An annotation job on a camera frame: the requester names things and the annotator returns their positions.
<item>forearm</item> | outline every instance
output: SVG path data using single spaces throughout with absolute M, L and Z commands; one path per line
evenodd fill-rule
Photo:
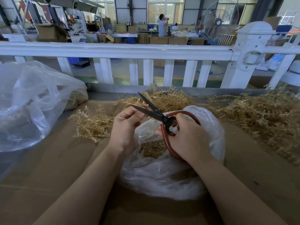
M 35 224 L 98 224 L 122 161 L 106 148 Z
M 286 224 L 212 156 L 192 167 L 203 180 L 225 224 Z

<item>right hand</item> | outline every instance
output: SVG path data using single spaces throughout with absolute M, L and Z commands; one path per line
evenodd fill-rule
M 210 136 L 194 120 L 186 118 L 182 113 L 176 114 L 180 131 L 176 136 L 169 136 L 171 147 L 189 164 L 209 159 Z M 162 136 L 161 129 L 155 133 Z

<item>hand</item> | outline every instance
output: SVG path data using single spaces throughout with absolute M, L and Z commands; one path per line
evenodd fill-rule
M 181 113 L 176 115 L 176 119 L 180 131 L 176 136 L 168 136 L 171 147 L 189 164 L 210 158 L 210 136 L 204 128 Z M 162 136 L 161 129 L 157 129 L 155 133 Z
M 112 132 L 108 147 L 119 152 L 129 154 L 134 150 L 133 135 L 135 129 L 141 124 L 144 113 L 138 111 L 132 106 L 126 108 L 114 118 Z

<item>left hand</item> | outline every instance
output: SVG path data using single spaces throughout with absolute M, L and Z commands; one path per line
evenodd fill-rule
M 125 152 L 125 155 L 130 154 L 134 150 L 133 135 L 135 129 L 141 124 L 145 114 L 133 108 L 132 106 L 126 108 L 119 113 L 112 125 L 112 132 L 110 134 L 110 141 L 108 147 Z

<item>green floor stripe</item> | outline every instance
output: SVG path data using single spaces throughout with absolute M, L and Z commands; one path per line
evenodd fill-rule
M 75 76 L 75 78 L 82 80 L 84 83 L 98 83 L 97 77 L 95 76 Z M 193 87 L 197 87 L 198 80 L 194 80 Z M 208 80 L 206 88 L 220 88 L 222 81 L 220 80 Z M 130 85 L 129 77 L 114 77 L 114 84 L 116 85 Z M 153 84 L 157 86 L 163 86 L 162 78 L 153 78 Z M 172 85 L 175 87 L 182 87 L 183 79 L 173 79 Z M 139 78 L 139 85 L 144 85 L 144 79 Z

